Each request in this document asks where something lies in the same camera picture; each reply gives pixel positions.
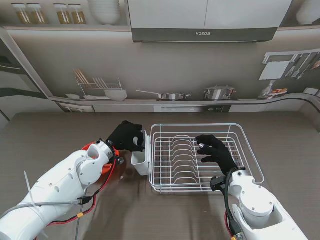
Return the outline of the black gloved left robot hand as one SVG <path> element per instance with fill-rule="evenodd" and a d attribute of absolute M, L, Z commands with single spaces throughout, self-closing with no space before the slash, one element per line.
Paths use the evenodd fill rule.
<path fill-rule="evenodd" d="M 141 124 L 123 121 L 108 137 L 107 141 L 112 142 L 118 151 L 143 152 L 145 147 L 143 126 Z"/>

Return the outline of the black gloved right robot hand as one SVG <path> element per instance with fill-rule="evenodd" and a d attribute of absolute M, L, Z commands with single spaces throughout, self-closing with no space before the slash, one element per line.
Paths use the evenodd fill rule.
<path fill-rule="evenodd" d="M 201 159 L 202 163 L 217 163 L 225 176 L 232 169 L 238 168 L 229 149 L 214 135 L 200 135 L 195 139 L 198 145 L 204 145 L 197 151 L 199 155 L 206 156 Z"/>

